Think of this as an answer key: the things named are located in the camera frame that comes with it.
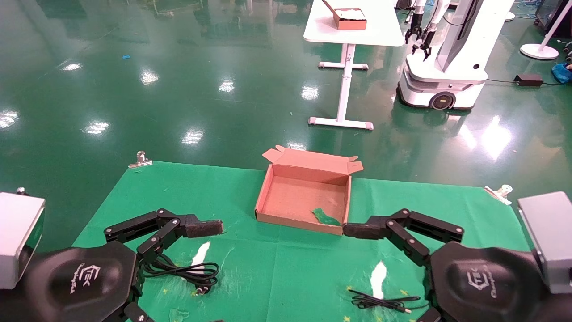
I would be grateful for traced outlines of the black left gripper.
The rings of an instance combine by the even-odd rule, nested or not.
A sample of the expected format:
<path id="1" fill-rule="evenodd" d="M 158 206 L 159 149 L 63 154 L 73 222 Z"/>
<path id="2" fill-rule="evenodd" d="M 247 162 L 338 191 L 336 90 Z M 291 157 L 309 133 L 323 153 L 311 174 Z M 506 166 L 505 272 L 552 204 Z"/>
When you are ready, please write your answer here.
<path id="1" fill-rule="evenodd" d="M 3 322 L 154 322 L 137 304 L 137 255 L 113 241 L 37 254 L 1 291 Z"/>

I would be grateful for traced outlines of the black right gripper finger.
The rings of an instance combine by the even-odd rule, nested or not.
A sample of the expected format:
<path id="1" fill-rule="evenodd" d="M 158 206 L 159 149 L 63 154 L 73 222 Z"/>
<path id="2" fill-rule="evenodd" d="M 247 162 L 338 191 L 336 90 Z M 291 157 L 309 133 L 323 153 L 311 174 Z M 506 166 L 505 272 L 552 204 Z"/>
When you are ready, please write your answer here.
<path id="1" fill-rule="evenodd" d="M 429 249 L 410 232 L 415 232 L 443 243 L 462 242 L 464 229 L 411 211 L 402 209 L 390 216 L 370 216 L 366 223 L 345 223 L 343 234 L 362 240 L 388 239 L 419 267 L 429 265 Z"/>

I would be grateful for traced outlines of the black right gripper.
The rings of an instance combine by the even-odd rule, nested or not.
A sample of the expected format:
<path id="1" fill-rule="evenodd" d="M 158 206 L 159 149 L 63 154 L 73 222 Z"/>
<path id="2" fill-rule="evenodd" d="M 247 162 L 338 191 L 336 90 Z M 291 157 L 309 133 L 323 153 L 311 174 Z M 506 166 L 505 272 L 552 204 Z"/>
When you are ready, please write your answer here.
<path id="1" fill-rule="evenodd" d="M 569 322 L 569 293 L 552 293 L 530 252 L 449 242 L 425 279 L 429 309 L 417 322 Z"/>

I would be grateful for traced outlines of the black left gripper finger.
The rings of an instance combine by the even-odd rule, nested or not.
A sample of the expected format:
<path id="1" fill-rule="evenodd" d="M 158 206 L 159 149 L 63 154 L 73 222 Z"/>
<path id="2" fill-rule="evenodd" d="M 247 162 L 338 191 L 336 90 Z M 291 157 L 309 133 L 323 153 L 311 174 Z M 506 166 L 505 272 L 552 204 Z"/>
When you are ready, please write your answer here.
<path id="1" fill-rule="evenodd" d="M 176 215 L 164 208 L 109 226 L 104 230 L 106 242 L 125 243 L 151 234 L 137 247 L 140 265 L 153 263 L 180 237 L 210 237 L 222 232 L 221 220 L 202 221 L 194 214 Z"/>

